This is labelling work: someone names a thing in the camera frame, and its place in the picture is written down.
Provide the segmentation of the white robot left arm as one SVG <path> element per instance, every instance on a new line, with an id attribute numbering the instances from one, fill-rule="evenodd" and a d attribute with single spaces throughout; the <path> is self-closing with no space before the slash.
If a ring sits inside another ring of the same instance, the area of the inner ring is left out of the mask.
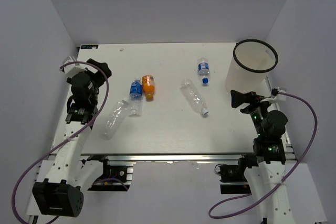
<path id="1" fill-rule="evenodd" d="M 67 61 L 62 67 L 70 84 L 65 131 L 52 167 L 42 182 L 34 183 L 32 193 L 40 213 L 50 216 L 77 217 L 83 207 L 84 191 L 95 179 L 110 178 L 111 168 L 98 161 L 78 171 L 79 159 L 94 121 L 102 108 L 98 105 L 99 88 L 108 84 L 112 72 L 105 62 L 89 59 Z"/>

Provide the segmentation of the clear bottle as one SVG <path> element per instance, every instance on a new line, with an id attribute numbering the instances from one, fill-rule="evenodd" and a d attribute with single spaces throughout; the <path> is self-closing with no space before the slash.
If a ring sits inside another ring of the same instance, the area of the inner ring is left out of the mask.
<path id="1" fill-rule="evenodd" d="M 129 106 L 130 102 L 128 98 L 124 98 L 115 104 L 106 123 L 104 124 L 103 136 L 106 139 L 110 140 L 113 138 L 117 129 L 128 115 Z"/>
<path id="2" fill-rule="evenodd" d="M 209 111 L 205 100 L 190 79 L 183 80 L 180 89 L 194 112 L 200 114 L 202 117 L 208 116 Z"/>

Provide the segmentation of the orange juice bottle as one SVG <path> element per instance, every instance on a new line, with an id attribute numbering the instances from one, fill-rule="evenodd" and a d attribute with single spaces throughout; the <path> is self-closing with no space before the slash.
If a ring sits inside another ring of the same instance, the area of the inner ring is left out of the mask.
<path id="1" fill-rule="evenodd" d="M 142 77 L 142 89 L 147 101 L 152 101 L 155 93 L 154 77 L 145 75 Z"/>

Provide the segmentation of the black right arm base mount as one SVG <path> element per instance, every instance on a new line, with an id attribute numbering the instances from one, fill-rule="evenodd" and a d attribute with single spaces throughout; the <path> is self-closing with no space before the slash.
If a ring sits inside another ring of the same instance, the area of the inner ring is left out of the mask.
<path id="1" fill-rule="evenodd" d="M 238 165 L 217 164 L 214 172 L 220 177 L 222 195 L 251 193 L 249 184 Z"/>

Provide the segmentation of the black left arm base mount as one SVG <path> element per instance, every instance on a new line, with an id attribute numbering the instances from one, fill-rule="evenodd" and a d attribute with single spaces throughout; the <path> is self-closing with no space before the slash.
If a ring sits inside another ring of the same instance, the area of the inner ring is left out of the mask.
<path id="1" fill-rule="evenodd" d="M 111 161 L 106 155 L 91 155 L 87 161 L 99 161 L 102 164 L 102 174 L 94 181 L 89 191 L 127 191 L 131 184 L 131 165 Z"/>

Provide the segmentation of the blue label Pocari bottle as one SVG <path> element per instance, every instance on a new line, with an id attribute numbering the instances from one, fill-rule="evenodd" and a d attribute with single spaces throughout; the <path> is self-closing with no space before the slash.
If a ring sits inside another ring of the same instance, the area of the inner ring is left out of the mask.
<path id="1" fill-rule="evenodd" d="M 142 102 L 142 84 L 141 79 L 136 78 L 130 86 L 130 116 L 141 116 Z"/>

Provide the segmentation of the small blue label water bottle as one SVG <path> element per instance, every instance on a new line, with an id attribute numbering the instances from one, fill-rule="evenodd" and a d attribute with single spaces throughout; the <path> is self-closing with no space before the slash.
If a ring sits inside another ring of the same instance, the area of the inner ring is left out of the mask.
<path id="1" fill-rule="evenodd" d="M 204 57 L 199 58 L 197 62 L 197 72 L 202 85 L 203 86 L 209 85 L 210 70 L 208 60 L 206 58 Z"/>

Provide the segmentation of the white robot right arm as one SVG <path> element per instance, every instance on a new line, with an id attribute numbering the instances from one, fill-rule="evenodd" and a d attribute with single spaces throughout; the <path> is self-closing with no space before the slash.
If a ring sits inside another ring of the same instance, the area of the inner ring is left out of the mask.
<path id="1" fill-rule="evenodd" d="M 265 98 L 253 91 L 240 93 L 231 90 L 230 94 L 232 108 L 247 104 L 240 112 L 250 115 L 257 132 L 254 152 L 240 158 L 237 175 L 248 182 L 261 223 L 295 223 L 287 187 L 282 181 L 286 173 L 282 136 L 286 131 L 287 117 L 278 110 L 268 110 L 274 98 Z"/>

